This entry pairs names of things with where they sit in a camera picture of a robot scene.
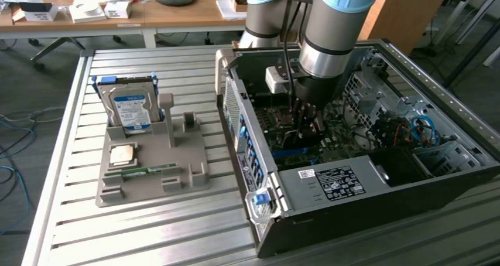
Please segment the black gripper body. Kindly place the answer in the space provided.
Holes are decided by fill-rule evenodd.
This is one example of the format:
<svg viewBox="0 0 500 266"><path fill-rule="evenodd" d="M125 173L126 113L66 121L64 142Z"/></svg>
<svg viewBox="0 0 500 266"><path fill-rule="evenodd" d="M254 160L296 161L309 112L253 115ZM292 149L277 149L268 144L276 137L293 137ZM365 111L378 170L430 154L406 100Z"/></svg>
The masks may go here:
<svg viewBox="0 0 500 266"><path fill-rule="evenodd" d="M304 102L324 108L333 99L333 94L342 75L318 78L314 76L300 77L294 81L294 96Z"/></svg>

